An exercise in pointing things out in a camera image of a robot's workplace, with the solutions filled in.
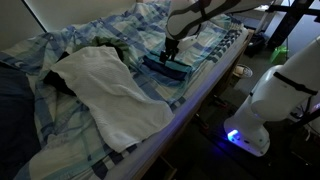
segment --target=bed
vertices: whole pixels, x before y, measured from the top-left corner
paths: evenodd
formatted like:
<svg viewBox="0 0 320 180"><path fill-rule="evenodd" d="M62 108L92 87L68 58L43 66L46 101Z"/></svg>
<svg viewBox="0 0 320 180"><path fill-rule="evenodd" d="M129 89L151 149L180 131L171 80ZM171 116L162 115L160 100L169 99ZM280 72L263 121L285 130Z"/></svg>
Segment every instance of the bed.
<svg viewBox="0 0 320 180"><path fill-rule="evenodd" d="M22 161L7 158L8 161L1 162L1 171L7 173L7 177L140 179L143 176L161 152L174 142L174 137L183 130L209 92L214 87L223 91L228 85L232 70L252 35L241 22L227 15L211 19L198 36L198 42L177 56L177 59L188 60L184 62L192 67L188 72L190 78L174 81L176 85L168 87L150 75L150 71L148 74L142 69L141 59L151 51L162 50L169 5L170 1L137 3L121 15L70 25L0 52L0 78L4 82L0 85L1 101L7 104L15 100L9 105L2 104L0 113L6 118L3 121L13 116L17 118L15 123L7 123L3 128L7 128L14 139L19 139L18 142L28 142L11 147L10 139L1 141L1 147L4 144L11 147L1 149L3 156L21 154L13 153L13 149L28 149L22 152L28 152L20 158ZM103 141L89 108L77 97L44 83L50 68L64 53L72 54L87 46L110 42L110 39L128 45L124 56L127 56L133 80L151 99L166 102L175 115L161 131L122 152L115 152ZM21 124L26 120L34 127Z"/></svg>

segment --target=green object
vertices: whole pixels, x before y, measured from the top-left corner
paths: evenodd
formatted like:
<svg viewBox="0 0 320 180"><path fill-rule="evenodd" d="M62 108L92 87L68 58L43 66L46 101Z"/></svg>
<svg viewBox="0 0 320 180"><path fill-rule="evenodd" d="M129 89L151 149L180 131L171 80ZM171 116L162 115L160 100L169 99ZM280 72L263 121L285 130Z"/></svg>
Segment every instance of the green object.
<svg viewBox="0 0 320 180"><path fill-rule="evenodd" d="M284 64L287 61L287 52L289 52L289 50L286 46L276 47L271 55L270 62L274 65Z"/></svg>

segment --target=blue light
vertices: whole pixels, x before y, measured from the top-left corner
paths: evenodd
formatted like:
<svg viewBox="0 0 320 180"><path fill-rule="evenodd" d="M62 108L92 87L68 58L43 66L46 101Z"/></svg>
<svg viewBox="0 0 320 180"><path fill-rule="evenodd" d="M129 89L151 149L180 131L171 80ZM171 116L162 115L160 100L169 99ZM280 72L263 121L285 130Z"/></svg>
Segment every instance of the blue light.
<svg viewBox="0 0 320 180"><path fill-rule="evenodd" d="M228 133L228 139L232 138L234 135L238 134L238 130L233 130Z"/></svg>

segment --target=white towel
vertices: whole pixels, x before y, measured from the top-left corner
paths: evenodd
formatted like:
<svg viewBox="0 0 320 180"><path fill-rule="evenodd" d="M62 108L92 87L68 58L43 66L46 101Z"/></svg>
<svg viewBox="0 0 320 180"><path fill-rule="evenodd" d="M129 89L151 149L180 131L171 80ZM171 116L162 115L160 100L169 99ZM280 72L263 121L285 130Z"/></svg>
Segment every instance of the white towel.
<svg viewBox="0 0 320 180"><path fill-rule="evenodd" d="M112 47L86 47L51 67L90 109L104 141L115 151L141 142L170 123L163 101L149 98Z"/></svg>

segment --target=white robot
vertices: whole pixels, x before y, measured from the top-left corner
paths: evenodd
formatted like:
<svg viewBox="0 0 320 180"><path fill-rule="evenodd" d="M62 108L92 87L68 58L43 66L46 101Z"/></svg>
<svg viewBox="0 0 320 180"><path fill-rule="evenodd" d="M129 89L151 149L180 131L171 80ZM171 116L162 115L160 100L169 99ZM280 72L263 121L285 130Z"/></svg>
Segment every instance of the white robot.
<svg viewBox="0 0 320 180"><path fill-rule="evenodd" d="M174 60L179 42L201 30L201 23L221 13L244 11L270 0L172 1L166 27L165 51L160 60ZM283 66L269 69L235 115L224 123L230 142L263 156L269 146L266 121L284 120L290 112L320 89L320 36Z"/></svg>

